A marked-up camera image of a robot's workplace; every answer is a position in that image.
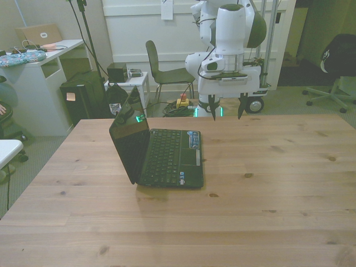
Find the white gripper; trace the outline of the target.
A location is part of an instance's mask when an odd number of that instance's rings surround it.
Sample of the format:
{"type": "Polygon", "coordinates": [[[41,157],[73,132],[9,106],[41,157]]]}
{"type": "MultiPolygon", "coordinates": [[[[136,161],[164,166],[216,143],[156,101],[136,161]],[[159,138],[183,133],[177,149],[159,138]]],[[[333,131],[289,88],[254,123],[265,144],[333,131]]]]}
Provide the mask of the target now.
{"type": "Polygon", "coordinates": [[[261,68],[258,66],[244,67],[242,72],[221,73],[213,78],[211,73],[202,71],[198,79],[198,92],[200,95],[208,95],[208,103],[214,120],[216,109],[220,106],[221,97],[239,97],[238,119],[241,118],[247,102],[248,94],[259,90],[261,68]]]}

